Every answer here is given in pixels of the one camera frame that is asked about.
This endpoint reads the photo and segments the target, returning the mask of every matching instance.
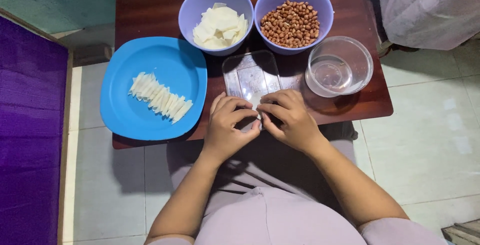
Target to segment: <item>person's left hand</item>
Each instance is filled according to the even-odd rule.
[[[235,111],[236,107],[245,109]],[[252,107],[248,101],[235,96],[226,96],[225,92],[215,98],[210,108],[210,120],[199,158],[208,159],[220,166],[255,139],[260,134],[260,120],[256,120],[251,130],[247,132],[235,129],[237,122],[245,117],[258,116],[258,112],[252,110]]]

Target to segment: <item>gray pants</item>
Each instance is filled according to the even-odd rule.
[[[351,121],[319,126],[340,152],[355,163],[353,140],[357,132]],[[203,140],[168,144],[168,169],[177,188],[197,159]],[[205,216],[254,187],[276,187],[315,200],[343,214],[338,201],[315,164],[303,153],[279,142],[267,132],[237,152],[219,169],[213,182]]]

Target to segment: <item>white fabric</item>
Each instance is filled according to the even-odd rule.
[[[388,40],[450,50],[480,32],[480,0],[380,0]]]

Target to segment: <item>person's right hand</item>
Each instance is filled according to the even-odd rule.
[[[276,101],[278,105],[266,103],[267,101]],[[260,102],[257,110],[262,111],[263,126],[282,143],[309,155],[319,144],[327,141],[318,130],[315,119],[307,112],[300,92],[293,89],[279,90],[264,95]],[[273,114],[284,124],[278,128],[264,112]]]

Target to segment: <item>purple bowl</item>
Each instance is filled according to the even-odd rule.
[[[301,48],[286,48],[278,46],[273,42],[269,41],[260,31],[260,20],[269,12],[274,9],[277,9],[277,6],[282,5],[287,0],[258,0],[255,5],[255,26],[257,27],[258,32],[261,34],[261,37],[265,41],[265,44],[270,48],[270,50],[285,56],[298,54],[306,49],[313,47],[320,43],[322,39],[327,36],[327,33],[332,28],[333,23],[333,8],[330,0],[290,0],[297,2],[308,2],[309,5],[313,6],[315,10],[318,11],[318,21],[320,22],[320,33],[314,43],[301,47]]]
[[[213,7],[214,3],[225,3],[227,7],[235,10],[238,15],[245,14],[245,19],[248,20],[248,29],[243,38],[237,41],[237,43],[219,50],[205,49],[196,45],[193,34],[195,26],[202,20],[202,13],[206,12],[208,8]],[[178,14],[178,26],[180,27],[180,32],[183,37],[191,45],[213,56],[227,56],[240,48],[245,37],[250,30],[252,30],[253,22],[254,7],[250,0],[185,0],[180,7],[180,13]]]

